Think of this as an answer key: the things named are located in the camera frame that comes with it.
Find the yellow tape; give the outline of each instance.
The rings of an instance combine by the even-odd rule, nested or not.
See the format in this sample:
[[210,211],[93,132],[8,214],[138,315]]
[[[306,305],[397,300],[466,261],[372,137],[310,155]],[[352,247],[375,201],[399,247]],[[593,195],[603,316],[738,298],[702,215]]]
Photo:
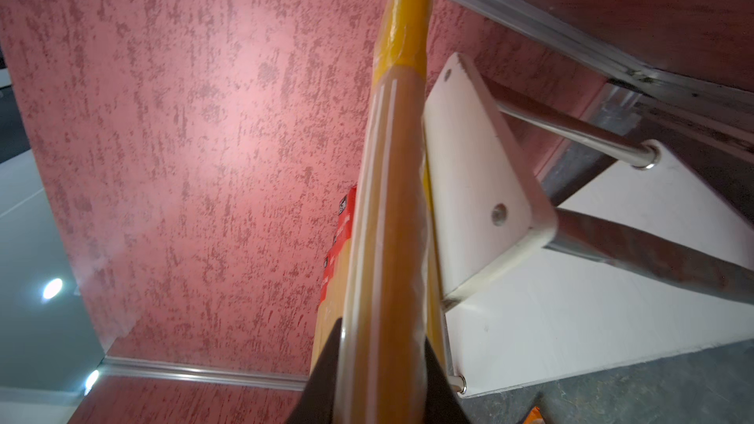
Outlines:
[[431,15],[432,0],[388,0],[375,44],[372,86],[397,65],[413,68],[427,80],[427,33]]
[[437,240],[434,237],[434,208],[432,205],[432,184],[430,182],[429,164],[425,157],[424,176],[421,180],[427,197],[427,211],[429,222],[429,240],[427,248],[427,338],[432,345],[434,354],[443,371],[447,369],[445,363],[445,333],[443,331],[443,292],[439,278],[439,263],[437,261]]

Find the screw hole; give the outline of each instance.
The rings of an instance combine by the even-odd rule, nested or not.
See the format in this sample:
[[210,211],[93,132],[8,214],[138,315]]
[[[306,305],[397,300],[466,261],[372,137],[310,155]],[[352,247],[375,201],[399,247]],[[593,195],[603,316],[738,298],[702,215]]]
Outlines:
[[502,203],[497,203],[492,209],[492,224],[502,226],[508,219],[508,209]]

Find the chrome metal rod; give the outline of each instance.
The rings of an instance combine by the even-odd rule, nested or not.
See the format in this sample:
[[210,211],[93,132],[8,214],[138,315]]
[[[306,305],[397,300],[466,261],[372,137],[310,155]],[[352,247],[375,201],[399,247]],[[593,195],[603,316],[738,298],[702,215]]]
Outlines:
[[162,380],[217,383],[220,385],[302,391],[308,376],[222,370],[200,365],[154,362],[137,358],[105,357],[98,368],[102,375],[134,376]]
[[648,232],[556,208],[546,249],[607,263],[674,287],[754,304],[754,272]]
[[657,151],[650,146],[636,144],[626,137],[561,113],[492,80],[485,78],[485,83],[500,111],[507,115],[567,137],[571,141],[589,146],[635,167],[649,168],[655,165]]
[[463,375],[448,375],[448,384],[450,389],[460,395],[466,392],[466,379]]

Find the metal frame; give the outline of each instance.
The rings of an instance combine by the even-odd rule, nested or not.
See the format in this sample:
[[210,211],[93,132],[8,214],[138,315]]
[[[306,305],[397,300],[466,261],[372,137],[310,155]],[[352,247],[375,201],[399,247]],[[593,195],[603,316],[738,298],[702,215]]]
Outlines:
[[709,114],[754,114],[754,93],[655,69],[523,0],[453,0],[668,104]]
[[754,125],[745,121],[726,124],[647,97],[636,102],[634,111],[642,118],[754,164],[754,133],[746,130]]
[[637,144],[626,137],[590,125],[492,80],[485,79],[485,84],[500,111],[506,115],[567,137],[636,168],[652,168],[657,162],[657,151],[648,144]]
[[628,270],[673,287],[754,305],[754,272],[624,224],[562,208],[545,249]]
[[309,379],[304,375],[221,370],[202,365],[156,362],[140,358],[105,357],[98,368],[102,375],[133,376],[161,380],[183,380],[219,385],[303,391]]

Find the ceiling light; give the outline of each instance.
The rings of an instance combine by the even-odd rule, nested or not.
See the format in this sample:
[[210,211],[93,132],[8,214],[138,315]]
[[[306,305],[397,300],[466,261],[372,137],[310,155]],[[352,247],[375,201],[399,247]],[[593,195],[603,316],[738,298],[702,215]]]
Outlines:
[[54,280],[51,280],[50,283],[48,283],[42,292],[42,298],[45,300],[49,300],[50,298],[54,297],[55,295],[60,293],[60,290],[62,289],[62,280],[59,278],[55,278]]
[[85,395],[88,395],[89,391],[92,391],[92,386],[94,386],[94,382],[96,382],[98,378],[99,378],[99,370],[95,370],[92,373],[89,373],[89,376],[87,377],[87,382],[84,384],[84,386],[86,386],[86,389],[84,390]]

